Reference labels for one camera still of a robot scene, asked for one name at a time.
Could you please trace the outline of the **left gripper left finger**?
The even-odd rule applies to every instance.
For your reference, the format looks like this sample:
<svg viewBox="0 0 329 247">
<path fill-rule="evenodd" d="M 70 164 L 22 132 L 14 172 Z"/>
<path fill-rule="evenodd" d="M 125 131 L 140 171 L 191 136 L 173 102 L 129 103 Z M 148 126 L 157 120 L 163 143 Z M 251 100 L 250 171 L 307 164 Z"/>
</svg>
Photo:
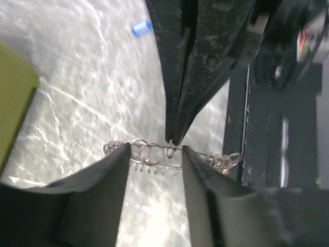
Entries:
<svg viewBox="0 0 329 247">
<path fill-rule="evenodd" d="M 1 246 L 115 246 L 131 148 L 45 187 L 1 184 Z"/>
</svg>

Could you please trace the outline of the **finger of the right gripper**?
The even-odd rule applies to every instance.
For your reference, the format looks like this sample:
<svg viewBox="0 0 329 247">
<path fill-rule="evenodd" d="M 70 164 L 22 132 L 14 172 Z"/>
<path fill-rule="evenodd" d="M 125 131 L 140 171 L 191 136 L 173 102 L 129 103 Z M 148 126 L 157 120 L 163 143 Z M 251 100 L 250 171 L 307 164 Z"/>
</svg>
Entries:
<svg viewBox="0 0 329 247">
<path fill-rule="evenodd" d="M 198 1 L 146 1 L 153 24 L 166 96 L 166 141 L 180 142 L 178 109 L 188 58 L 195 42 Z"/>
</svg>

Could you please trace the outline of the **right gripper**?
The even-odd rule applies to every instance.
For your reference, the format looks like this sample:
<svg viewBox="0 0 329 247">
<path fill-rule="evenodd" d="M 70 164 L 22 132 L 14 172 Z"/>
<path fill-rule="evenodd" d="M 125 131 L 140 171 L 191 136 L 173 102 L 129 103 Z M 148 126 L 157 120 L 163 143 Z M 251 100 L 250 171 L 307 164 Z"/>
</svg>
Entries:
<svg viewBox="0 0 329 247">
<path fill-rule="evenodd" d="M 198 1 L 173 115 L 178 146 L 237 66 L 284 88 L 301 80 L 328 30 L 328 1 Z"/>
</svg>

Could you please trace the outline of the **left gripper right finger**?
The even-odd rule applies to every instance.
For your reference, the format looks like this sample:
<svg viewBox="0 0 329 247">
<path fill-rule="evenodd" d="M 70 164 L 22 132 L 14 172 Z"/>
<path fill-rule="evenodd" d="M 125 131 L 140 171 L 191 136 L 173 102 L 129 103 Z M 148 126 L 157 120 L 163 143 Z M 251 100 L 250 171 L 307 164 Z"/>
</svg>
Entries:
<svg viewBox="0 0 329 247">
<path fill-rule="evenodd" d="M 327 190 L 253 190 L 188 146 L 182 175 L 192 246 L 328 246 Z"/>
</svg>

